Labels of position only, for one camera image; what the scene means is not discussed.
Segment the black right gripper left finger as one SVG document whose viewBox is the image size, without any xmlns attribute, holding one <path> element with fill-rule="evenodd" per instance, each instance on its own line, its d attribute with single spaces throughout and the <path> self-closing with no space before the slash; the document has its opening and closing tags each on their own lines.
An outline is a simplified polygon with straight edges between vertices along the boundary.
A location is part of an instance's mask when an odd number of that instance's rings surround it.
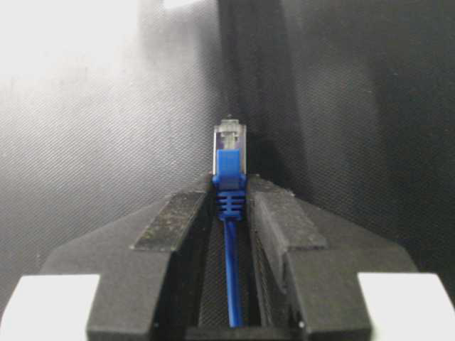
<svg viewBox="0 0 455 341">
<path fill-rule="evenodd" d="M 90 340 L 177 339 L 198 323 L 213 222 L 211 177 L 54 249 L 43 275 L 99 278 Z"/>
</svg>

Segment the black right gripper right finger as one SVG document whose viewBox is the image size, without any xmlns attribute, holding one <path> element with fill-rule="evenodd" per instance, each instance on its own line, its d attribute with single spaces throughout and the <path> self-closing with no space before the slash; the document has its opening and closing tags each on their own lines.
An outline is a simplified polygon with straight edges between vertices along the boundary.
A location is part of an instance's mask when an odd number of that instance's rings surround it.
<svg viewBox="0 0 455 341">
<path fill-rule="evenodd" d="M 263 325 L 300 340 L 371 340 L 360 272 L 414 273 L 407 251 L 258 175 L 247 218 Z"/>
</svg>

